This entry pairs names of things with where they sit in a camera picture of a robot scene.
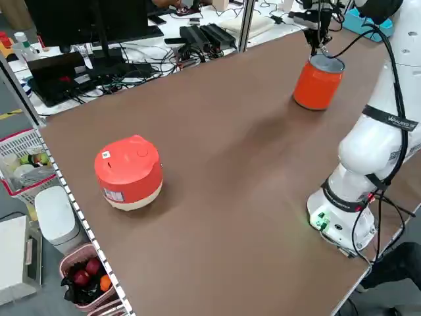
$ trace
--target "brown table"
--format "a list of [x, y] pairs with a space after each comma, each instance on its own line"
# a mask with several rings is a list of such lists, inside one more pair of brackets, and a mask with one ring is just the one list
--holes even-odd
[[[343, 31], [330, 49], [354, 37]], [[41, 131], [138, 315], [329, 315], [367, 269], [319, 237], [305, 203], [336, 167], [384, 48], [363, 39], [343, 56], [324, 113], [290, 98], [308, 54], [299, 32], [101, 97]], [[125, 213], [103, 199], [93, 160], [132, 134], [157, 146], [165, 179], [156, 202]], [[421, 201], [420, 158], [389, 193], [408, 209]], [[384, 244], [399, 223], [385, 206]]]

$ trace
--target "red basket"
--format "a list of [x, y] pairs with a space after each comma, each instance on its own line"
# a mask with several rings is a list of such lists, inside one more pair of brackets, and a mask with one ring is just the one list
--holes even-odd
[[[87, 261], [91, 258], [96, 257], [98, 257], [98, 253], [92, 244], [84, 244], [80, 246], [78, 249], [74, 250], [72, 253], [68, 254], [61, 260], [59, 265], [59, 273], [61, 278], [64, 278], [66, 276], [67, 270], [69, 270], [69, 268], [72, 267], [75, 263]], [[116, 294], [116, 290], [114, 286], [111, 286], [111, 288], [108, 291], [106, 291], [103, 295], [99, 296], [92, 303], [88, 305], [75, 304], [75, 306], [81, 311], [90, 312], [98, 308], [102, 303], [107, 301], [114, 294]]]

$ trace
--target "label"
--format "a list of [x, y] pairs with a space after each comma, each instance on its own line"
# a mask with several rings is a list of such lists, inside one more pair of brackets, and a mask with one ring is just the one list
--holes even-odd
[[[409, 158], [411, 158], [418, 150], [421, 149], [421, 143], [419, 143], [418, 145], [415, 145], [413, 147], [411, 147], [408, 151], [407, 151], [407, 156], [405, 157], [405, 160], [408, 160]], [[394, 151], [393, 153], [390, 154], [389, 156], [389, 163], [395, 163], [399, 153], [401, 152], [401, 148], [399, 147], [399, 150]]]
[[122, 192], [114, 192], [104, 188], [104, 195], [113, 201], [116, 202], [124, 202], [123, 193]]
[[104, 152], [102, 153], [102, 156], [103, 156], [103, 159], [107, 159], [107, 158], [111, 157], [111, 154], [110, 154], [110, 152], [107, 150], [107, 151], [104, 151]]
[[396, 160], [400, 152], [401, 152], [401, 148], [399, 148], [397, 151], [393, 151], [392, 153], [390, 153], [389, 161]]
[[85, 66], [77, 66], [77, 67], [74, 67], [74, 72], [76, 74], [79, 74], [79, 73], [81, 73], [81, 72], [83, 72], [85, 70], [86, 70], [86, 67]]
[[83, 76], [79, 76], [77, 78], [74, 79], [74, 81], [76, 81], [79, 84], [83, 84], [84, 82], [90, 81], [91, 78], [89, 77], [88, 74], [84, 74]]

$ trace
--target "orange can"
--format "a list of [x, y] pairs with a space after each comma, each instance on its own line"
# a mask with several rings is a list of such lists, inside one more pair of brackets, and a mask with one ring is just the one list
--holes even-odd
[[312, 56], [301, 71], [294, 100], [309, 110], [326, 110], [341, 83], [345, 64], [323, 54]]

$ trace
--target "apple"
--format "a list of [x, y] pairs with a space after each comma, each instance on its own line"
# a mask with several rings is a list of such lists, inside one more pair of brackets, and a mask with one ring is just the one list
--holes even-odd
[[99, 268], [101, 268], [101, 262], [97, 258], [91, 258], [86, 264], [86, 272], [90, 275], [96, 275]]
[[91, 277], [85, 270], [79, 270], [73, 276], [73, 282], [78, 286], [85, 286]]

